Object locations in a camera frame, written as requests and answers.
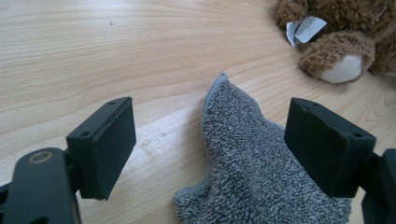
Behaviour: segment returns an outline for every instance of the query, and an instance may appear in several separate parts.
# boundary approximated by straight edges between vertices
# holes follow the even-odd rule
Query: teddy bear paw
[[[330,83],[347,83],[371,66],[375,44],[362,33],[339,32],[325,35],[313,43],[300,60],[311,77]]]
[[[396,78],[396,32],[375,45],[375,62],[369,71],[375,76]]]
[[[342,83],[357,79],[362,72],[360,55],[349,54],[343,60],[335,63],[333,68],[325,70],[320,79],[330,83]]]

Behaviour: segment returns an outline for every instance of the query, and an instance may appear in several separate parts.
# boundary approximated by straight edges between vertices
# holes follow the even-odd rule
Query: wooden surface
[[[225,71],[285,125],[290,97],[323,104],[396,147],[395,81],[313,80],[274,24],[276,1],[0,0],[0,185],[18,158],[65,136],[100,105],[134,98],[137,144],[107,202],[84,223],[178,223],[172,197],[206,172],[200,117]],[[350,223],[362,223],[361,195]]]

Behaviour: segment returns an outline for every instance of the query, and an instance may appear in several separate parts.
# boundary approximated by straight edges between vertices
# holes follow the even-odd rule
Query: stuffed animal
[[[327,22],[300,60],[309,76],[331,83],[352,82],[366,70],[396,76],[395,0],[279,0],[281,29],[306,16]]]

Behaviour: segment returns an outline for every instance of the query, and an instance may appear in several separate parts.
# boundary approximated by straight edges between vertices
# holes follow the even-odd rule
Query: terry cloth
[[[329,198],[284,143],[284,128],[221,74],[205,99],[208,174],[174,197],[183,223],[347,223],[350,199]]]

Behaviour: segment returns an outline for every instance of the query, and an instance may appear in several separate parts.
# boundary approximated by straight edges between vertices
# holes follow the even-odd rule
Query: black plastic block
[[[3,221],[4,224],[80,223],[62,150],[42,148],[18,160]]]
[[[83,172],[82,198],[107,199],[136,144],[132,98],[108,102],[66,137]]]
[[[375,137],[322,105],[292,98],[285,143],[328,196],[352,198],[359,165],[370,158]]]

